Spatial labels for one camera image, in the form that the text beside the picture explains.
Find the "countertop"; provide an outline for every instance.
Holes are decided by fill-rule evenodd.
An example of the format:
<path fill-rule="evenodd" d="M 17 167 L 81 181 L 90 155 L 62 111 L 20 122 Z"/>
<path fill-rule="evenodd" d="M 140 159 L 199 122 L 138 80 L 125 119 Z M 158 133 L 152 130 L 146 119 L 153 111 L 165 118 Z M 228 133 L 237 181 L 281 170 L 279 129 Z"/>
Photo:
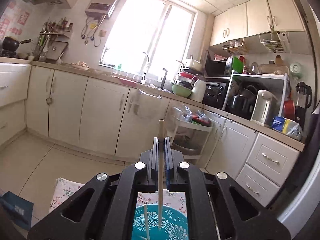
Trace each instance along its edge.
<path fill-rule="evenodd" d="M 31 64 L 31 65 L 35 65 L 35 66 L 41 66 L 41 67 L 46 67 L 46 68 L 51 68 L 51 69 L 56 69 L 56 70 L 61 70 L 61 71 L 65 71 L 65 72 L 70 72 L 70 73 L 74 73 L 74 74 L 79 74 L 79 75 L 83 75 L 83 76 L 87 76 L 87 77 L 92 77 L 92 78 L 97 78 L 97 79 L 101 79 L 101 80 L 105 80 L 108 82 L 112 82 L 112 83 L 116 83 L 119 85 L 124 85 L 124 86 L 129 86 L 129 87 L 133 87 L 133 88 L 137 88 L 140 90 L 143 90 L 146 93 L 150 93 L 150 94 L 156 94 L 156 95 L 160 95 L 166 98 L 170 98 L 176 101 L 180 101 L 182 103 L 188 104 L 188 105 L 193 105 L 193 106 L 197 106 L 200 107 L 202 109 L 208 110 L 210 112 L 219 114 L 223 117 L 226 117 L 228 119 L 231 119 L 235 122 L 238 122 L 242 125 L 245 125 L 253 130 L 256 130 L 258 132 L 261 132 L 263 134 L 266 134 L 286 145 L 289 145 L 290 147 L 298 150 L 298 151 L 302 151 L 304 148 L 304 144 L 293 139 L 290 138 L 282 133 L 279 133 L 275 130 L 272 130 L 270 128 L 261 126 L 256 124 L 255 122 L 251 122 L 247 119 L 241 118 L 237 115 L 234 114 L 230 114 L 227 113 L 225 111 L 222 111 L 220 109 L 211 107 L 211 106 L 207 106 L 204 105 L 202 103 L 193 101 L 191 99 L 187 99 L 187 98 L 183 98 L 183 97 L 179 97 L 177 95 L 162 91 L 162 90 L 158 90 L 155 88 L 151 88 L 142 84 L 138 84 L 138 83 L 123 83 L 121 79 L 119 78 L 123 78 L 126 80 L 131 80 L 131 81 L 135 81 L 133 79 L 130 79 L 128 77 L 124 77 L 124 76 L 120 76 L 114 73 L 110 73 L 107 71 L 100 71 L 100 70 L 96 70 L 96 69 L 89 69 L 89 70 L 80 70 L 80 69 L 76 69 L 74 67 L 72 67 L 71 64 L 63 64 L 63 65 L 57 65 L 57 64 L 50 64 L 50 63 L 45 63 L 45 62 L 39 62 L 39 61 L 29 61 L 29 60 L 23 60 L 23 59 L 15 59 L 15 58 L 6 58 L 6 57 L 1 57 L 0 58 L 0 63 L 15 63 L 15 64 Z"/>

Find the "tiled floor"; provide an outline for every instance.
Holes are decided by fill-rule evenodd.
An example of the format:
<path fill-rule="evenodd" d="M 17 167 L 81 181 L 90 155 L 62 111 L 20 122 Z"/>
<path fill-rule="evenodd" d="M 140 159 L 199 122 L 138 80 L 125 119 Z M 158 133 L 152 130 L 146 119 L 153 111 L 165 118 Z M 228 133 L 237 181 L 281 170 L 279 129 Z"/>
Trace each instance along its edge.
<path fill-rule="evenodd" d="M 59 177 L 86 183 L 96 174 L 120 173 L 130 163 L 95 157 L 25 133 L 0 152 L 0 192 L 34 203 L 33 223 L 44 218 Z"/>

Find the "white drawer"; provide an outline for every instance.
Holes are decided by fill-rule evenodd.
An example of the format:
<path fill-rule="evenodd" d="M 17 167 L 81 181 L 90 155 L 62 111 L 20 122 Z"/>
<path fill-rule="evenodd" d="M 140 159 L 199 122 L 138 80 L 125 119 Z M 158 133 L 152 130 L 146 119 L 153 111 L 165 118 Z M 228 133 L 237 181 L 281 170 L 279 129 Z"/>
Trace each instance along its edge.
<path fill-rule="evenodd" d="M 247 163 L 279 186 L 282 186 L 298 155 L 297 150 L 259 133 Z"/>
<path fill-rule="evenodd" d="M 268 205 L 280 189 L 248 164 L 244 165 L 236 182 L 264 207 Z"/>
<path fill-rule="evenodd" d="M 31 65 L 0 64 L 0 107 L 27 98 Z"/>
<path fill-rule="evenodd" d="M 0 108 L 0 145 L 24 128 L 24 101 Z"/>

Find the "faucet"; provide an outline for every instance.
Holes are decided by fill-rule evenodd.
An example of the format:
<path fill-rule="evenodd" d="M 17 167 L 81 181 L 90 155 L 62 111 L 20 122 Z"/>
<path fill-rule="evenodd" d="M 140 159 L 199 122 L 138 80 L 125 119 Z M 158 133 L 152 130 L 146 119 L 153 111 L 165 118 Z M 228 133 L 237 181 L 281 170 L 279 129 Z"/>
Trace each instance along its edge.
<path fill-rule="evenodd" d="M 141 81 L 140 81 L 140 84 L 144 85 L 144 84 L 146 83 L 146 74 L 147 74 L 148 71 L 149 71 L 150 58 L 149 58 L 148 53 L 143 52 L 143 51 L 142 51 L 142 53 L 146 54 L 146 57 L 147 57 L 147 68 L 146 68 L 145 72 L 143 73 L 143 77 L 142 77 L 142 79 L 141 79 Z"/>
<path fill-rule="evenodd" d="M 160 87 L 162 90 L 163 90 L 165 79 L 167 78 L 167 73 L 168 73 L 168 71 L 165 68 L 163 68 L 163 70 L 165 71 L 165 74 L 164 74 L 164 77 L 162 78 L 161 87 Z"/>

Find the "round metal pivot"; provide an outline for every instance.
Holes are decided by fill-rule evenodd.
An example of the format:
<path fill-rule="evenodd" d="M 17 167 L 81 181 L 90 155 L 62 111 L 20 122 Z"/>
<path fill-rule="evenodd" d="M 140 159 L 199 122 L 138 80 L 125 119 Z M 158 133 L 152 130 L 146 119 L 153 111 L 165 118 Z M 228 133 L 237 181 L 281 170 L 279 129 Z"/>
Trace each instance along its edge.
<path fill-rule="evenodd" d="M 219 173 L 217 174 L 217 177 L 218 177 L 219 179 L 226 179 L 226 178 L 228 177 L 228 175 L 227 175 L 226 173 L 224 173 L 224 172 L 219 172 Z"/>
<path fill-rule="evenodd" d="M 187 168 L 190 167 L 190 164 L 187 163 L 187 162 L 181 162 L 181 163 L 179 163 L 179 166 L 180 166 L 181 168 L 183 168 L 183 169 L 187 169 Z"/>
<path fill-rule="evenodd" d="M 105 173 L 100 173 L 100 174 L 97 175 L 97 180 L 103 181 L 103 180 L 105 180 L 107 177 L 108 177 L 107 174 L 105 174 Z"/>
<path fill-rule="evenodd" d="M 138 162 L 138 163 L 136 163 L 134 166 L 135 166 L 136 169 L 141 170 L 141 169 L 143 169 L 146 165 L 145 165 L 145 163 L 143 163 L 143 162 Z"/>

